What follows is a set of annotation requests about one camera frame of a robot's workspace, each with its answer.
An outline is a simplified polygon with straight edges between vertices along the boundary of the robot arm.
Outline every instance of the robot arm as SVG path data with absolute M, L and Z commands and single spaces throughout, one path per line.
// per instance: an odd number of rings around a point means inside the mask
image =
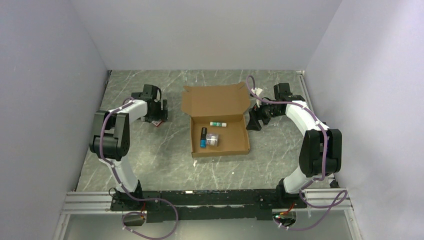
M 252 89 L 252 92 L 262 92 L 261 89 Z M 286 115 L 291 119 L 303 135 L 303 143 L 299 155 L 299 165 L 288 177 L 282 179 L 277 188 L 281 196 L 297 194 L 299 190 L 312 179 L 336 173 L 341 168 L 342 133 L 338 129 L 330 129 L 319 119 L 316 121 L 304 110 L 308 108 L 305 99 L 300 95 L 293 95 L 288 83 L 279 83 L 274 86 L 274 95 L 277 102 L 293 102 L 294 104 L 256 103 L 249 110 L 250 120 L 247 130 L 260 131 L 259 120 L 267 125 L 271 118 Z M 325 173 L 322 173 L 322 157 L 324 135 L 318 124 L 325 130 L 329 137 L 327 143 Z
M 99 110 L 94 115 L 92 127 L 92 142 L 89 145 L 91 152 L 97 154 L 98 159 L 107 165 L 113 174 L 112 168 L 115 169 L 119 180 L 130 192 L 137 192 L 137 188 L 141 188 L 137 177 L 128 161 L 127 153 L 130 149 L 130 124 L 137 119 L 151 121 L 167 121 L 168 120 L 168 104 L 167 100 L 162 100 L 161 90 L 157 86 L 144 85 L 143 92 L 133 92 L 131 94 L 131 105 L 122 109 L 113 109 L 110 111 Z M 108 162 L 104 161 L 100 156 L 100 135 L 106 116 L 115 111 L 106 123 L 105 130 L 112 130 L 113 133 L 104 133 L 103 137 L 103 155 Z M 118 180 L 115 179 L 117 191 L 123 193 L 124 190 Z

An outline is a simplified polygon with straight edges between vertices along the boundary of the clear plastic container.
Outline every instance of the clear plastic container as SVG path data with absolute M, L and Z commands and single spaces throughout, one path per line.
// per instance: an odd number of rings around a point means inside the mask
M 206 145 L 216 147 L 218 146 L 219 134 L 208 133 L 206 134 Z

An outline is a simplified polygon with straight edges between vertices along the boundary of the box flap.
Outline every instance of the box flap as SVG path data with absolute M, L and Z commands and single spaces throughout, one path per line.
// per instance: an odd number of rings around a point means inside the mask
M 181 110 L 192 117 L 243 114 L 251 105 L 244 82 L 219 86 L 184 86 Z

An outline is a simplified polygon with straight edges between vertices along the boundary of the table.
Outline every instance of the table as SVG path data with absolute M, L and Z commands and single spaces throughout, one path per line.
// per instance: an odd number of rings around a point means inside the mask
M 120 70 L 112 71 L 101 110 L 119 107 L 144 84 L 161 88 L 168 99 L 169 121 L 159 127 L 135 121 L 130 126 L 130 165 L 145 191 L 275 188 L 298 166 L 303 136 L 286 116 L 276 117 L 261 131 L 248 131 L 248 155 L 192 158 L 190 116 L 181 111 L 183 86 L 229 85 L 252 74 L 264 96 L 274 98 L 273 86 L 289 83 L 295 95 L 308 99 L 296 71 L 270 70 Z M 115 186 L 109 169 L 87 151 L 77 191 L 107 191 Z M 328 182 L 311 188 L 329 188 Z

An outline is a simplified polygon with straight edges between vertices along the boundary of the black and blue bottle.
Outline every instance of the black and blue bottle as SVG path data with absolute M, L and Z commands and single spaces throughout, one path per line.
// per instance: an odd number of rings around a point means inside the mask
M 201 128 L 201 135 L 200 135 L 200 147 L 206 148 L 206 134 L 208 133 L 208 129 L 206 127 Z

